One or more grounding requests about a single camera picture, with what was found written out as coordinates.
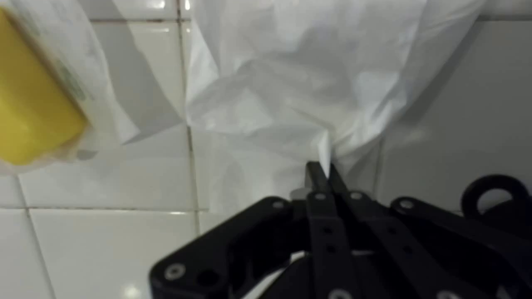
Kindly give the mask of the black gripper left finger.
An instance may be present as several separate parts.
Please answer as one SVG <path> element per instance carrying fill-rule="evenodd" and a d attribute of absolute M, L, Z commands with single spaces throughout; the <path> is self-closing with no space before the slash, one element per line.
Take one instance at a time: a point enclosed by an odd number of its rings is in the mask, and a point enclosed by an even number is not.
<path fill-rule="evenodd" d="M 307 199 L 313 279 L 318 299 L 355 299 L 360 292 L 345 223 L 320 163 L 307 164 L 312 193 Z"/>

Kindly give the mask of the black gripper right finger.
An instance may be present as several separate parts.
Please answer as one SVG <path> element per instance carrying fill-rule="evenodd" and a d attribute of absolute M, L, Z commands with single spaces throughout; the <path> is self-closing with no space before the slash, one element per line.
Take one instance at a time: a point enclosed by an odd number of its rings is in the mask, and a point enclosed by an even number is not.
<path fill-rule="evenodd" d="M 386 272 L 396 274 L 393 282 L 403 291 L 403 299 L 478 297 L 476 287 L 450 274 L 385 206 L 365 191 L 350 191 L 337 168 L 332 168 L 330 184 L 386 259 Z"/>

